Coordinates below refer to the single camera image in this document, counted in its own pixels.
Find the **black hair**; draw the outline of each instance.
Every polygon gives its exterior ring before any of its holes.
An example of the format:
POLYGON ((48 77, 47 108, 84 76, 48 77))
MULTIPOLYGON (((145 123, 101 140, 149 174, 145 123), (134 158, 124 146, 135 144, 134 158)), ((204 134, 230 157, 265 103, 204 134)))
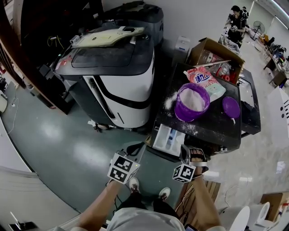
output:
POLYGON ((234 5, 232 8, 231 8, 232 11, 237 11, 237 12, 241 12, 241 9, 237 6, 237 5, 234 5))

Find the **shoe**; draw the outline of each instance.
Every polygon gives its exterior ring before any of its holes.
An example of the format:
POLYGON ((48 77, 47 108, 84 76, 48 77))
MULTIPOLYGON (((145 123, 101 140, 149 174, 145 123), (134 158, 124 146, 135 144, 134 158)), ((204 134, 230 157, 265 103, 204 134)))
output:
POLYGON ((131 193, 140 193, 140 183, 136 177, 130 179, 131 193))
POLYGON ((171 189, 170 188, 168 188, 168 187, 163 188, 160 191, 160 193, 158 195, 158 198, 161 199, 162 201, 165 201, 168 198, 168 196, 170 195, 170 193, 171 193, 171 189))

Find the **green floor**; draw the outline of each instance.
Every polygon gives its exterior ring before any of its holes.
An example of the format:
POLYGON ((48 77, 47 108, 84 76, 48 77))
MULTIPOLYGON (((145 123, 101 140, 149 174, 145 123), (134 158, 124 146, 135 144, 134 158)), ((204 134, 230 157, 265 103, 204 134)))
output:
MULTIPOLYGON (((15 90, 6 90, 8 104, 15 90)), ((31 168, 61 199, 80 212, 101 193, 108 182, 109 162, 123 143, 144 141, 135 132, 112 129, 97 133, 87 122, 88 116, 75 104, 69 115, 51 110, 26 90, 18 89, 19 108, 10 136, 31 168)), ((6 110, 2 120, 7 130, 12 128, 16 107, 6 110)), ((146 198, 158 194, 163 187, 171 188, 167 202, 174 206, 182 184, 172 180, 172 163, 145 152, 136 174, 140 190, 146 198)), ((129 190, 123 187, 119 196, 126 199, 129 190)))

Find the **brown cardboard box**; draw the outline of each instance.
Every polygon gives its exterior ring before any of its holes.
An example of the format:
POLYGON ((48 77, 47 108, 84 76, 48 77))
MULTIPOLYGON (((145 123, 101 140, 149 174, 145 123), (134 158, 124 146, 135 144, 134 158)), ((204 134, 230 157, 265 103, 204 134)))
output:
POLYGON ((261 204, 266 202, 270 203, 270 208, 266 216, 266 220, 275 222, 279 213, 279 208, 282 204, 286 203, 286 199, 289 197, 289 192, 283 193, 271 193, 263 194, 261 198, 261 204))
POLYGON ((203 49, 211 51, 213 54, 221 57, 224 60, 231 60, 232 65, 236 68, 236 78, 231 82, 236 84, 237 80, 239 79, 239 74, 242 71, 243 64, 245 61, 241 59, 238 55, 234 52, 230 51, 228 48, 223 46, 222 44, 210 39, 210 38, 203 38, 199 40, 199 44, 192 48, 191 53, 188 57, 187 63, 190 65, 197 65, 200 59, 200 55, 203 49))

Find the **white cube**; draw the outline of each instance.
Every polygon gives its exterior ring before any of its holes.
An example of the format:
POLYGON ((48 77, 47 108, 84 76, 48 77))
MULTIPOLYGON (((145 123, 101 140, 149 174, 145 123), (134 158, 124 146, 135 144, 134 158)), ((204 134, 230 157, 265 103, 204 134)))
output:
POLYGON ((182 183, 190 182, 193 178, 196 167, 181 164, 173 172, 172 178, 182 183))
POLYGON ((122 184, 126 184, 136 174, 139 167, 139 163, 115 153, 107 176, 122 184))

